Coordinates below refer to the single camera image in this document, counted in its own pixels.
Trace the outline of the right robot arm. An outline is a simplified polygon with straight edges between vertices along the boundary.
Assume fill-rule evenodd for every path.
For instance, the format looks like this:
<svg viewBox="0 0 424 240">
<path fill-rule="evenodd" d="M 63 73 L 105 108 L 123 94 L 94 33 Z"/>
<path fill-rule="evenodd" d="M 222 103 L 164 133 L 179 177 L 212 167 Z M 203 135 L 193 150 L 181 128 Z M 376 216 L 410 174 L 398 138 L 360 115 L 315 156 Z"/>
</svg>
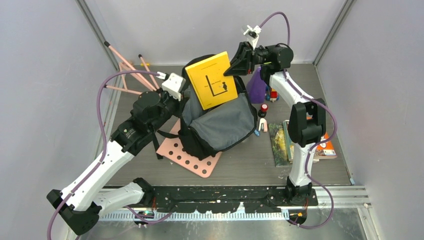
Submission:
<svg viewBox="0 0 424 240">
<path fill-rule="evenodd" d="M 224 75 L 246 76 L 260 66 L 260 78 L 291 106 L 288 135 L 294 143 L 294 155 L 284 198 L 291 205 L 299 205 L 312 193 L 310 171 L 315 150 L 327 132 L 327 107 L 323 99 L 314 99 L 289 76 L 287 70 L 293 58 L 293 50 L 285 43 L 253 47 L 244 41 L 239 43 Z"/>
</svg>

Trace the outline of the teal paperback book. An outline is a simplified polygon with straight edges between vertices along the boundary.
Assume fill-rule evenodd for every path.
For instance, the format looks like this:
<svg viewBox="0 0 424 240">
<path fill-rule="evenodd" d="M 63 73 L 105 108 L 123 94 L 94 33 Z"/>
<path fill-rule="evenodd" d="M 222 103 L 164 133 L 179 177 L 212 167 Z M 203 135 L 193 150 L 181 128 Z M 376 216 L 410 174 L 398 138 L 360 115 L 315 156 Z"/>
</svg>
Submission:
<svg viewBox="0 0 424 240">
<path fill-rule="evenodd" d="M 285 149 L 286 149 L 286 153 L 287 153 L 287 158 L 290 164 L 293 163 L 293 158 L 294 158 L 294 143 L 292 142 L 290 136 L 289 136 L 289 132 L 288 132 L 288 127 L 289 127 L 289 120 L 285 120 L 283 122 L 283 131 L 284 131 L 284 139 L 285 139 Z"/>
</svg>

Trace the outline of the black student backpack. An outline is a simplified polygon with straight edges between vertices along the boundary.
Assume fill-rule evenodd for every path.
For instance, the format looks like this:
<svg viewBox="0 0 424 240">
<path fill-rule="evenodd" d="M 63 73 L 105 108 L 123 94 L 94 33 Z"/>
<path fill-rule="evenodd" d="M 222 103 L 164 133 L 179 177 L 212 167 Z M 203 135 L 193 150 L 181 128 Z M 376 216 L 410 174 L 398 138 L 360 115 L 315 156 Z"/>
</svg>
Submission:
<svg viewBox="0 0 424 240">
<path fill-rule="evenodd" d="M 238 93 L 236 99 L 203 110 L 198 97 L 193 95 L 178 114 L 178 132 L 158 130 L 157 133 L 169 139 L 178 138 L 185 152 L 199 160 L 214 157 L 243 142 L 254 133 L 258 117 L 242 78 L 234 75 L 230 80 Z"/>
</svg>

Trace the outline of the orange paperback book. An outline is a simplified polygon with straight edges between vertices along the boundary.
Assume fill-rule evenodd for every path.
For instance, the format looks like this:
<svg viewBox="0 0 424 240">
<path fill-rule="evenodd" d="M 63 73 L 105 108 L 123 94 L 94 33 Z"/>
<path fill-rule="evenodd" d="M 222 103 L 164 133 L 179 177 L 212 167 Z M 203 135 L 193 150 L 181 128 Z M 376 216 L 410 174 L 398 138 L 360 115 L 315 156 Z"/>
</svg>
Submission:
<svg viewBox="0 0 424 240">
<path fill-rule="evenodd" d="M 320 160 L 335 159 L 337 153 L 331 141 L 321 143 L 316 147 L 313 157 L 313 162 L 319 162 Z"/>
</svg>

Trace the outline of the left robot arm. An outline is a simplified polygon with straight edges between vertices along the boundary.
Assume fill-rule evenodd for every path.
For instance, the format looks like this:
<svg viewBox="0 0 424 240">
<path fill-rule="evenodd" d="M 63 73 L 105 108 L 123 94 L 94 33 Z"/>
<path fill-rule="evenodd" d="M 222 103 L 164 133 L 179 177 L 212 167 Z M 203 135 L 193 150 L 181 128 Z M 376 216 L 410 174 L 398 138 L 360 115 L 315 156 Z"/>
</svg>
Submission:
<svg viewBox="0 0 424 240">
<path fill-rule="evenodd" d="M 145 146 L 153 143 L 159 147 L 155 133 L 171 116 L 177 116 L 189 98 L 189 90 L 143 92 L 133 103 L 130 118 L 118 126 L 93 163 L 63 190 L 47 194 L 47 200 L 76 235 L 84 235 L 102 216 L 119 208 L 152 205 L 154 188 L 141 177 L 107 194 L 99 192 Z"/>
</svg>

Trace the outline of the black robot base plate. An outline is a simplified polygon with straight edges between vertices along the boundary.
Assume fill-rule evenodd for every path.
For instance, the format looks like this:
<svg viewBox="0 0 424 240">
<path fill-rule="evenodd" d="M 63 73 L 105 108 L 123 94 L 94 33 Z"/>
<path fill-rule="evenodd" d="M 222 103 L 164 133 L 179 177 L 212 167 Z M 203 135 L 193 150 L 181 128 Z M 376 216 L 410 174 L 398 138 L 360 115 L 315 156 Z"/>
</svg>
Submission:
<svg viewBox="0 0 424 240">
<path fill-rule="evenodd" d="M 315 207 L 316 192 L 288 199 L 283 186 L 155 186 L 134 207 L 153 208 L 160 213 L 205 214 L 277 213 L 282 207 Z"/>
</svg>

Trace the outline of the yellow book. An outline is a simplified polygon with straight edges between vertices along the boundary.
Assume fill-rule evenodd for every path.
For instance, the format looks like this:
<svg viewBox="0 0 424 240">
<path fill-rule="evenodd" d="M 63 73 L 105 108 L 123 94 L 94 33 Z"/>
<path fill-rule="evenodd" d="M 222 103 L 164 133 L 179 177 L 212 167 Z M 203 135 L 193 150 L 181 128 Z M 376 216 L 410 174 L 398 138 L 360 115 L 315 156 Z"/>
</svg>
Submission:
<svg viewBox="0 0 424 240">
<path fill-rule="evenodd" d="M 207 57 L 185 67 L 203 110 L 216 107 L 238 97 L 233 76 L 224 76 L 230 67 L 228 52 Z"/>
</svg>

